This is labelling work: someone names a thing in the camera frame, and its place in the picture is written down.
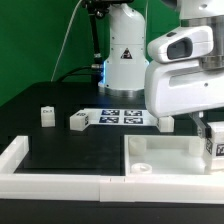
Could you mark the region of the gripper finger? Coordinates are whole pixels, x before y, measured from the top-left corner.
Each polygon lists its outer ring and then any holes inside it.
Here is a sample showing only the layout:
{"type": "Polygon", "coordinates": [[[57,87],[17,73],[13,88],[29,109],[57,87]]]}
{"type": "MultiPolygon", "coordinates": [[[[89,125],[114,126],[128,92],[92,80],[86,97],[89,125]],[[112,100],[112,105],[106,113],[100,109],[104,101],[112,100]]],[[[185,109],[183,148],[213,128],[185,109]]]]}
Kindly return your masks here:
{"type": "Polygon", "coordinates": [[[204,119],[203,112],[192,112],[189,114],[191,119],[197,126],[197,134],[200,138],[209,138],[210,137],[210,126],[204,119]]]}

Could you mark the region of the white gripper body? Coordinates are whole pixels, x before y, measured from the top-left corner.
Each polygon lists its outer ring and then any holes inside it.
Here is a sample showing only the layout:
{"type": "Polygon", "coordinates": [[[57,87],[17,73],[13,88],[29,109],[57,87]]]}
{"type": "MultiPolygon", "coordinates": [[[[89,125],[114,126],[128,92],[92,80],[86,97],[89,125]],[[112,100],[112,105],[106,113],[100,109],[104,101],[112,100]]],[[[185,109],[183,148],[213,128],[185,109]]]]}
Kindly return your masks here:
{"type": "Polygon", "coordinates": [[[145,104],[159,118],[224,106],[224,69],[203,70],[198,60],[160,64],[145,75],[145,104]]]}

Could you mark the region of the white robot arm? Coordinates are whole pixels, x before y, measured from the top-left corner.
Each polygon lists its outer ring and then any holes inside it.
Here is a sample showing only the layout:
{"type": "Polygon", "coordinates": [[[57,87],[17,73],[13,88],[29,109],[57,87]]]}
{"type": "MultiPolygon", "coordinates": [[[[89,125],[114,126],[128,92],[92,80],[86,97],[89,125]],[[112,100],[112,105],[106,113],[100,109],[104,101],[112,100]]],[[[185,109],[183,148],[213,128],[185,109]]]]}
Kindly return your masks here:
{"type": "Polygon", "coordinates": [[[146,43],[144,17],[125,0],[111,0],[110,53],[99,89],[143,93],[150,114],[189,114],[209,138],[211,127],[199,113],[224,107],[224,0],[161,1],[180,13],[180,26],[146,43]]]}

